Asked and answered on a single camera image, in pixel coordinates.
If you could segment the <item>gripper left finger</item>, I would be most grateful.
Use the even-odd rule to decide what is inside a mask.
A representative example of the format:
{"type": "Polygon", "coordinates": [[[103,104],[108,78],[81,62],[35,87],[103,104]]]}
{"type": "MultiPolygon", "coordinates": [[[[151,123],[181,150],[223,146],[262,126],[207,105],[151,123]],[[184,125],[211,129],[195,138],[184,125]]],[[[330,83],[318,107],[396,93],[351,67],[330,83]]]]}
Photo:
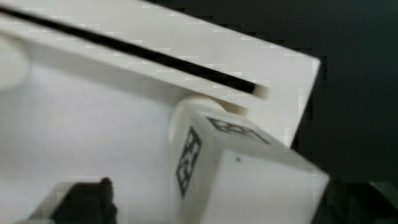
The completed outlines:
{"type": "Polygon", "coordinates": [[[111,180],[78,182],[17,224],[117,224],[111,180]]]}

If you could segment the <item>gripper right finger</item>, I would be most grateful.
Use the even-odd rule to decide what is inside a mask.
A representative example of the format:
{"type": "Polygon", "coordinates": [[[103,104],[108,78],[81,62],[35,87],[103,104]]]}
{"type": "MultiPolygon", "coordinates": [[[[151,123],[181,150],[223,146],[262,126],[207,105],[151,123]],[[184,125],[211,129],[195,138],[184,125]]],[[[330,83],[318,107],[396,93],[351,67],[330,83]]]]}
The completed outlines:
{"type": "Polygon", "coordinates": [[[326,224],[398,224],[398,188],[390,183],[330,183],[326,224]]]}

